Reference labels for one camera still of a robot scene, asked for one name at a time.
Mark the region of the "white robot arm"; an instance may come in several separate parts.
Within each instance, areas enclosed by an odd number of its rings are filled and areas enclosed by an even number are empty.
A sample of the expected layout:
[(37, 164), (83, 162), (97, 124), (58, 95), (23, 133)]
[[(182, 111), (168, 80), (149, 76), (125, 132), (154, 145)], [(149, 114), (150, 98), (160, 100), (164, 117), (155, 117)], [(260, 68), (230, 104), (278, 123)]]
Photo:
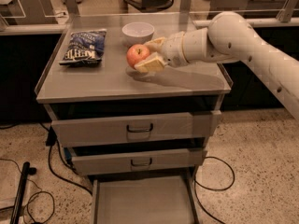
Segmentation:
[(240, 61), (299, 119), (299, 61), (264, 41), (242, 16), (226, 11), (206, 28), (178, 32), (146, 43), (153, 52), (134, 68), (141, 73), (192, 62)]

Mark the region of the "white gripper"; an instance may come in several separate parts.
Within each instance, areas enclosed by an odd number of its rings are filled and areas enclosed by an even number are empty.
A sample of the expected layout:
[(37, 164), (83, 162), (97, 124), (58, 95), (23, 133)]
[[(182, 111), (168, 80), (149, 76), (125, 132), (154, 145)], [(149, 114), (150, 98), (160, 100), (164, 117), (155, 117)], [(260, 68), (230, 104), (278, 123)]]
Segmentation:
[(172, 67), (186, 66), (188, 62), (183, 52), (183, 37), (184, 32), (178, 32), (167, 38), (159, 37), (146, 42), (145, 46), (153, 53), (135, 64), (134, 69), (140, 73), (148, 73), (163, 71), (168, 64)]

